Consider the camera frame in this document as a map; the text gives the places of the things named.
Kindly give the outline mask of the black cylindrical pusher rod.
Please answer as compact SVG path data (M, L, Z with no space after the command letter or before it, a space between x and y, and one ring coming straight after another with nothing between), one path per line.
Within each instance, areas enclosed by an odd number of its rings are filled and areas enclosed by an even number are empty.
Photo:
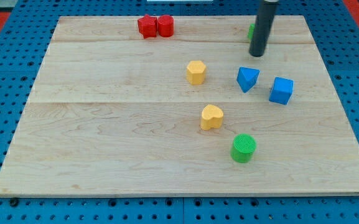
M278 4L279 0L260 1L249 46L249 54L253 57L264 55Z

